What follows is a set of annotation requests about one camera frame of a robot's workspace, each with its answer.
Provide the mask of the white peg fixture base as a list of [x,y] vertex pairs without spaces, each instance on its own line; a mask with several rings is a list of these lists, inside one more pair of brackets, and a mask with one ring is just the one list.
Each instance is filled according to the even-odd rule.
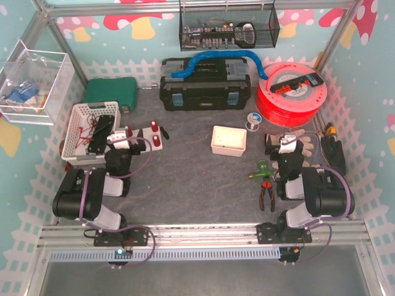
[[[140,129],[143,130],[143,138],[147,139],[147,140],[149,141],[149,143],[151,144],[151,146],[152,146],[152,149],[150,149],[150,146],[149,146],[149,144],[147,143],[147,145],[148,145],[148,151],[147,151],[147,152],[150,152],[151,150],[152,150],[152,151],[161,150],[161,149],[163,148],[160,130],[158,130],[158,132],[156,132],[156,133],[153,133],[152,130],[151,130],[151,127],[140,128]],[[133,132],[133,133],[137,133],[138,130],[139,130],[139,129],[132,129],[132,132]],[[157,135],[160,136],[160,141],[161,141],[161,146],[160,146],[160,147],[155,147],[154,144],[153,144],[153,142],[152,142],[152,137],[153,137],[153,135],[155,135],[155,134],[157,134]]]

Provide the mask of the large red spring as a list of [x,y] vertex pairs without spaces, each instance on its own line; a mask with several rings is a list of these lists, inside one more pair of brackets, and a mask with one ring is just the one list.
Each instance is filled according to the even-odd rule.
[[155,120],[151,122],[151,130],[153,133],[156,133],[159,130],[158,123]]

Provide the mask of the black handled screwdriver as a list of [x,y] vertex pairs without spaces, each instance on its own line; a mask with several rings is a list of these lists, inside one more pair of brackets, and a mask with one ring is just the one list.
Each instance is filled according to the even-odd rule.
[[164,129],[164,127],[161,126],[158,122],[157,122],[157,126],[159,127],[159,130],[160,130],[162,136],[163,136],[166,140],[169,140],[169,139],[170,139],[170,136],[169,136],[168,132],[166,132],[166,130]]

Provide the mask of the white spring box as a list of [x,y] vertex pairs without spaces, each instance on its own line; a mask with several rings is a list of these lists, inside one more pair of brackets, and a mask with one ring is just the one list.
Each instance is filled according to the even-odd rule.
[[213,154],[241,157],[246,151],[247,130],[214,126],[211,140]]

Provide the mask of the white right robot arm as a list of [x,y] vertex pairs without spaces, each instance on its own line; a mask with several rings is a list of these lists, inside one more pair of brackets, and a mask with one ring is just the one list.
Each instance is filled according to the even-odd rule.
[[278,197],[300,201],[278,217],[281,232],[341,220],[354,212],[356,202],[346,181],[342,142],[335,134],[326,134],[318,143],[315,147],[304,129],[265,135],[265,154],[276,170]]

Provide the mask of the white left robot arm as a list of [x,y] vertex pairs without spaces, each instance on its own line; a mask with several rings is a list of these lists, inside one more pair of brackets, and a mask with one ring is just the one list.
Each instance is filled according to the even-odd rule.
[[85,171],[71,168],[66,172],[52,201],[52,212],[58,218],[78,220],[99,232],[126,232],[139,226],[128,226],[123,215],[109,210],[102,204],[105,195],[121,197],[128,193],[131,176],[143,168],[130,171],[131,158],[149,149],[152,144],[144,137],[127,137],[107,140],[110,145],[104,156],[104,168]]

